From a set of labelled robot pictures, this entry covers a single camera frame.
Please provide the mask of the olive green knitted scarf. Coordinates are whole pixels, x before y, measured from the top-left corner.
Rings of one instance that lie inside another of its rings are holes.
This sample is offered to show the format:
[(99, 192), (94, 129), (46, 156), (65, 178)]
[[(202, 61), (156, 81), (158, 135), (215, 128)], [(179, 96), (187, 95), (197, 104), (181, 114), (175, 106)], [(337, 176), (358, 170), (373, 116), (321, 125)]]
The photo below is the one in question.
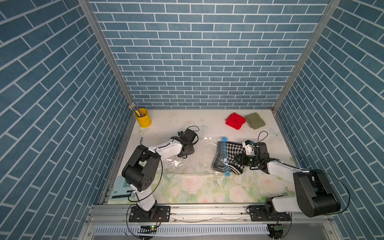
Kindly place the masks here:
[(265, 121), (260, 117), (258, 113), (252, 113), (245, 116), (246, 122), (250, 128), (256, 130), (266, 125)]

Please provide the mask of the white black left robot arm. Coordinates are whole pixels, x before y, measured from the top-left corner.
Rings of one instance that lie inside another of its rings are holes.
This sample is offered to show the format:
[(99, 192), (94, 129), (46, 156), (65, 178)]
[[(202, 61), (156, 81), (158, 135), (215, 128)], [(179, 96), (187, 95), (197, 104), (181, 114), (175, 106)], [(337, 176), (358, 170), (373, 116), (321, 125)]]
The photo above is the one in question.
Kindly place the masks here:
[(155, 146), (136, 147), (128, 162), (122, 170), (122, 177), (131, 185), (137, 197), (135, 203), (146, 214), (152, 213), (157, 207), (157, 201), (153, 196), (154, 190), (151, 184), (155, 179), (158, 166), (163, 160), (172, 156), (185, 159), (195, 152), (194, 145), (198, 142), (197, 126), (190, 126), (185, 131), (178, 132), (168, 142)]

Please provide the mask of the clear plastic vacuum bag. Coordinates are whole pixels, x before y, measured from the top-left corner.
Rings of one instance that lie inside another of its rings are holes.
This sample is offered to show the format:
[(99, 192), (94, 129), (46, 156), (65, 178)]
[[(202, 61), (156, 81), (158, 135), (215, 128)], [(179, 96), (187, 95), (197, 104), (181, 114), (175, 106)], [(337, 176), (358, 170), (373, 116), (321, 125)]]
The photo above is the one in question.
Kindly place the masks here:
[(163, 160), (164, 173), (195, 176), (229, 174), (230, 171), (221, 173), (212, 169), (218, 141), (222, 141), (222, 137), (205, 137), (194, 145), (195, 152), (187, 158), (177, 156), (166, 158)]

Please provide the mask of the houndstooth black white scarf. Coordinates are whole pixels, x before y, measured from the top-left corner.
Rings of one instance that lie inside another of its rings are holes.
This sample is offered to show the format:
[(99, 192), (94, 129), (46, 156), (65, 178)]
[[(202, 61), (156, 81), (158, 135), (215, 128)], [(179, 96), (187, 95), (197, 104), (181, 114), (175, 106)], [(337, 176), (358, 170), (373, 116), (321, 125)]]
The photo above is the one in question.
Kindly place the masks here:
[(243, 155), (245, 148), (242, 144), (234, 142), (217, 142), (217, 151), (212, 163), (212, 169), (216, 172), (233, 172), (241, 175), (244, 170)]

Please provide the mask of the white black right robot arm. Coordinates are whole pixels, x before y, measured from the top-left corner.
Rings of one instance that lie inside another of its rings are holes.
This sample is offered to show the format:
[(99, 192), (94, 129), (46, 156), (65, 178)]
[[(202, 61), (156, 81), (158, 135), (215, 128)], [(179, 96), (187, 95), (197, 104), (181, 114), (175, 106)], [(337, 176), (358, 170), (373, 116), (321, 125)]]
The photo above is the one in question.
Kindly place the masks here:
[(338, 199), (327, 174), (321, 170), (306, 170), (271, 158), (265, 143), (245, 141), (244, 165), (279, 177), (295, 187), (295, 196), (271, 197), (265, 203), (265, 216), (269, 219), (283, 213), (299, 213), (312, 218), (341, 212)]

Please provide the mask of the red knitted scarf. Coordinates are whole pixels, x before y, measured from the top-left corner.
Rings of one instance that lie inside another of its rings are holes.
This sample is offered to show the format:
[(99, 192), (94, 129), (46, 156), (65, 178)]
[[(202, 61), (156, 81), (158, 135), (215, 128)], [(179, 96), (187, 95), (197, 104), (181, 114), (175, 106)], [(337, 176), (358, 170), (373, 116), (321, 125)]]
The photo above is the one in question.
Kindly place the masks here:
[(239, 130), (245, 122), (246, 119), (243, 116), (238, 115), (237, 113), (232, 113), (226, 119), (226, 125), (234, 128), (235, 130)]

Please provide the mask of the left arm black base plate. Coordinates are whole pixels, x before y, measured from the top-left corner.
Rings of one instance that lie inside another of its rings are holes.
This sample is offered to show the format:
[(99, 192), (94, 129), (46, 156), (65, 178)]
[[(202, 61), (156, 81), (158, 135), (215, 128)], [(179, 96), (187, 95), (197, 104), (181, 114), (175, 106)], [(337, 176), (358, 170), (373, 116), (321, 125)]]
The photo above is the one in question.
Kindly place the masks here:
[(128, 215), (130, 223), (169, 222), (171, 214), (170, 206), (153, 206), (149, 211), (144, 211), (137, 205), (133, 205)]

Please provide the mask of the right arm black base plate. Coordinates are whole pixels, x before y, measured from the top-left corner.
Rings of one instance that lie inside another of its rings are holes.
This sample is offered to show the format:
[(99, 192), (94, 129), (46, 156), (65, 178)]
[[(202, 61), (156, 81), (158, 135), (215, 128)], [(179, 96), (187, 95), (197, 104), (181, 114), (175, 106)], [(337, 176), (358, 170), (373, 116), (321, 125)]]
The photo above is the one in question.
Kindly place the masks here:
[(291, 214), (279, 213), (275, 210), (267, 209), (262, 205), (250, 205), (246, 207), (246, 212), (250, 215), (252, 222), (289, 222), (292, 220)]

